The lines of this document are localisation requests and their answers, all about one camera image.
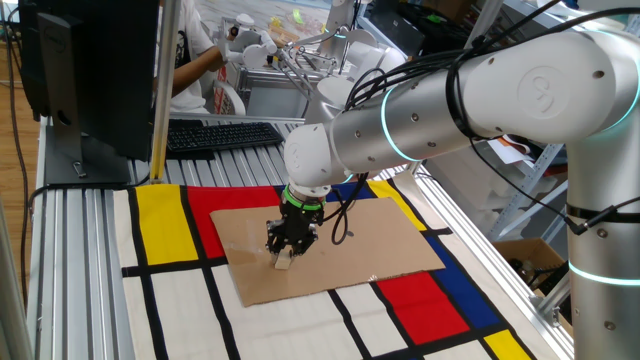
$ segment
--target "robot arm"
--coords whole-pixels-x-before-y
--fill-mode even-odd
[[[267,62],[267,56],[278,51],[269,33],[255,30],[253,19],[240,14],[236,18],[235,39],[220,39],[218,48],[225,62],[245,65],[249,68],[260,68]]]
[[[567,214],[585,230],[568,236],[575,358],[637,358],[640,40],[598,31],[548,35],[472,59],[459,74],[468,124],[451,115],[442,71],[289,135],[283,218],[267,225],[276,268],[328,241],[315,233],[319,205],[329,184],[352,174],[454,151],[470,137],[512,133],[565,143]]]
[[[331,184],[356,174],[455,151],[470,137],[517,134],[569,144],[610,128],[634,106],[636,58],[638,39],[623,33],[553,34],[463,64],[468,124],[453,120],[444,70],[402,83],[329,122],[307,119],[311,124],[294,130],[285,144],[289,186],[283,219],[271,223],[267,244],[274,262],[304,254],[316,238],[310,219],[284,216],[288,207],[321,208]],[[282,252],[288,245],[292,250]]]

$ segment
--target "power cable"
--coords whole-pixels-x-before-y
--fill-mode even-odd
[[[24,163],[24,156],[22,155],[22,147],[20,146],[20,135],[18,131],[18,121],[16,119],[16,98],[15,98],[15,84],[13,78],[13,59],[11,56],[11,40],[9,39],[9,32],[7,31],[7,23],[5,22],[4,13],[4,1],[2,1],[2,8],[0,9],[0,16],[2,19],[2,27],[4,30],[4,39],[7,45],[7,66],[9,68],[9,101],[11,102],[11,125],[13,127],[13,140],[16,146],[16,152],[18,154],[18,162],[20,163],[20,171],[22,172],[22,190],[23,190],[23,214],[22,214],[22,236],[20,238],[20,271],[22,272],[22,300],[24,301],[25,311],[27,309],[27,281],[26,281],[26,265],[25,259],[25,243],[27,239],[27,221],[29,217],[29,211],[27,210],[27,202],[29,200],[29,179],[27,176],[27,167]]]

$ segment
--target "blue rectangle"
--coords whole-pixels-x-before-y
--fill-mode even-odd
[[[480,292],[469,282],[440,242],[430,237],[427,237],[427,241],[446,267],[443,270],[432,271],[431,274],[445,287],[472,325],[475,328],[483,328],[500,322]]]

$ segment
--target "table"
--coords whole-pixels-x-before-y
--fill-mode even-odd
[[[172,117],[205,119],[208,124],[268,121],[285,137],[302,124],[300,119]],[[43,121],[37,186],[44,182],[45,125]],[[190,186],[281,185],[288,179],[281,154],[282,145],[221,151],[212,161],[169,160],[165,181]],[[145,162],[131,161],[133,182],[143,179],[148,169]],[[389,169],[380,176],[389,178],[400,171],[403,168]],[[417,181],[431,206],[558,356],[573,358],[570,336],[536,311],[529,299],[533,293],[451,198],[432,180]],[[36,199],[27,326],[37,359],[134,357],[114,232],[111,190],[51,190]]]

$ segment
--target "monitor stand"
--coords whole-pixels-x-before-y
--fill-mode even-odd
[[[38,14],[40,46],[51,104],[53,128],[47,128],[45,181],[48,185],[127,184],[127,159],[98,140],[84,136],[81,121],[91,121],[89,113],[81,119],[78,106],[74,51],[82,51],[82,22],[73,17]]]
[[[112,147],[78,134],[78,150],[82,156],[71,156],[61,144],[65,142],[64,138],[57,138],[52,127],[47,127],[46,133],[46,184],[109,185],[131,181],[127,158],[118,155]]]

